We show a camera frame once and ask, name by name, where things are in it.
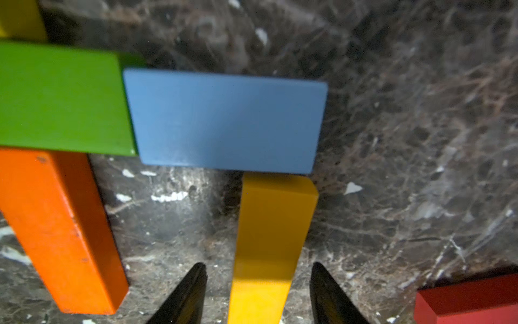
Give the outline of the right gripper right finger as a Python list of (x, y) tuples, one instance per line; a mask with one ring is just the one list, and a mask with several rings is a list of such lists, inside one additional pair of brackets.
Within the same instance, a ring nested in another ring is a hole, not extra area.
[(322, 263), (315, 262), (310, 278), (315, 324), (369, 324)]

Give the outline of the light blue block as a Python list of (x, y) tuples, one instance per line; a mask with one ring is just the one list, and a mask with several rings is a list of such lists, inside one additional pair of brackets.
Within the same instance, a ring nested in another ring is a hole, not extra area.
[(151, 166), (311, 173), (325, 82), (126, 68), (138, 154)]

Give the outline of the green block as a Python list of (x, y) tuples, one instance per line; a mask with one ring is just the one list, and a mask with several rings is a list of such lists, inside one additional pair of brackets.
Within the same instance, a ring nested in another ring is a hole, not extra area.
[(3, 40), (1, 145), (135, 156), (123, 71), (143, 58)]

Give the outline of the yellow block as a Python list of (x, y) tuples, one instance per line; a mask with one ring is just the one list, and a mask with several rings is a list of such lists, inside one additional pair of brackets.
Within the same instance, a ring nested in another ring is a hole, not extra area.
[(38, 1), (1, 0), (0, 13), (2, 39), (48, 41)]
[(279, 323), (318, 202), (301, 175), (243, 176), (229, 323)]

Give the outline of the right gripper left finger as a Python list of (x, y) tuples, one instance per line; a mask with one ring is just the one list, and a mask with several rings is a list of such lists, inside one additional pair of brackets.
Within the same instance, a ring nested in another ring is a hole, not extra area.
[(207, 279), (206, 265), (196, 263), (146, 324), (200, 324)]

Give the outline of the orange block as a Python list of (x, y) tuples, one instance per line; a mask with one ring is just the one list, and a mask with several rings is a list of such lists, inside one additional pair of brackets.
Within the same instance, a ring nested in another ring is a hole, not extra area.
[(129, 285), (86, 154), (3, 148), (1, 213), (62, 312), (116, 313)]

